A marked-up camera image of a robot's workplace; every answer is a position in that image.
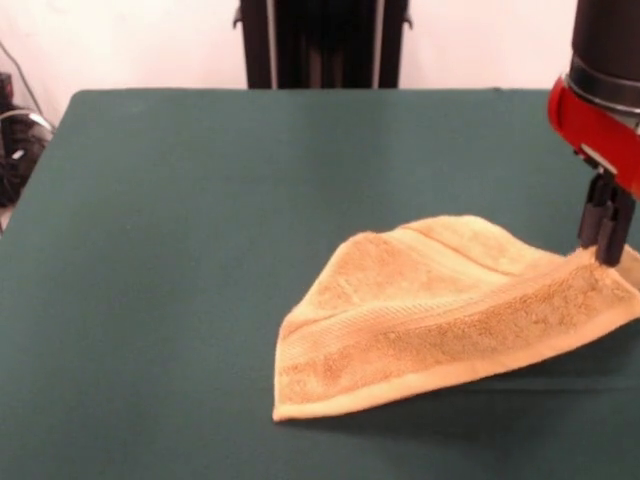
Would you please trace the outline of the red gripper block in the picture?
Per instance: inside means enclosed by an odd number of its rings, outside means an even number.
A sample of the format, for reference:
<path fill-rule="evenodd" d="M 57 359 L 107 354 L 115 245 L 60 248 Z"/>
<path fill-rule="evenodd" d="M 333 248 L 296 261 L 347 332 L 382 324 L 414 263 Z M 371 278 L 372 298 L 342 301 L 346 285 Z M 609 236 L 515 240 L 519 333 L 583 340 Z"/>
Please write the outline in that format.
<path fill-rule="evenodd" d="M 578 230 L 582 248 L 597 244 L 600 264 L 618 265 L 636 208 L 630 193 L 639 192 L 639 136 L 605 110 L 580 99 L 563 77 L 551 89 L 547 112 L 561 138 L 605 166 L 625 189 L 608 185 L 607 175 L 598 172 L 589 183 Z"/>

